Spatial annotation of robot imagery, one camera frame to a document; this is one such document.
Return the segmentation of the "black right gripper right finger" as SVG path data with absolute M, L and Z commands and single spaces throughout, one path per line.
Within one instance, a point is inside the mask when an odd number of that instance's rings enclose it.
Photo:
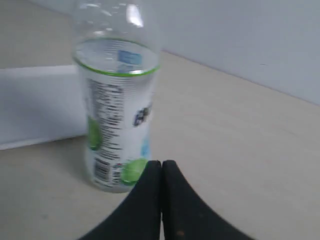
M 200 198 L 174 160 L 162 163 L 161 211 L 166 240 L 250 239 Z

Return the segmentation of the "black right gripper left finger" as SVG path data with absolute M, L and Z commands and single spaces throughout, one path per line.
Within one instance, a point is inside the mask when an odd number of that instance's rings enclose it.
M 149 161 L 122 203 L 81 239 L 158 240 L 161 229 L 161 176 L 161 162 Z

